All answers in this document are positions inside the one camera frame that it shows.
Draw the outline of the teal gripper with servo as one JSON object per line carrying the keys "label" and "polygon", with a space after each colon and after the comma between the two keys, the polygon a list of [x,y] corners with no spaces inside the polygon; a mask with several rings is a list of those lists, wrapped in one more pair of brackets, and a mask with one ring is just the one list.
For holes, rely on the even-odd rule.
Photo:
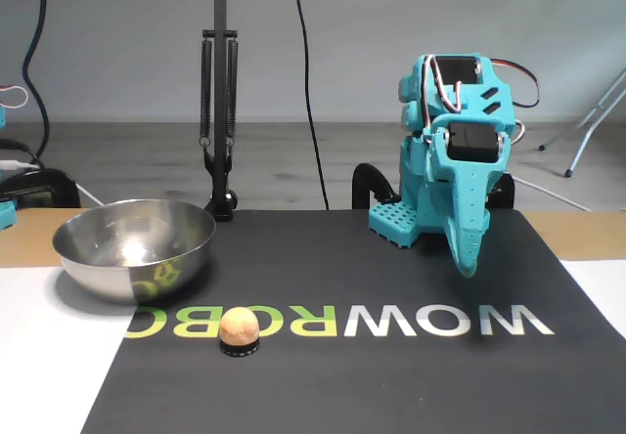
{"label": "teal gripper with servo", "polygon": [[[481,246],[490,226],[486,197],[507,169],[511,133],[498,117],[479,114],[440,114],[430,128],[432,185],[435,211],[459,272],[474,275]],[[496,160],[492,163],[468,160]]]}

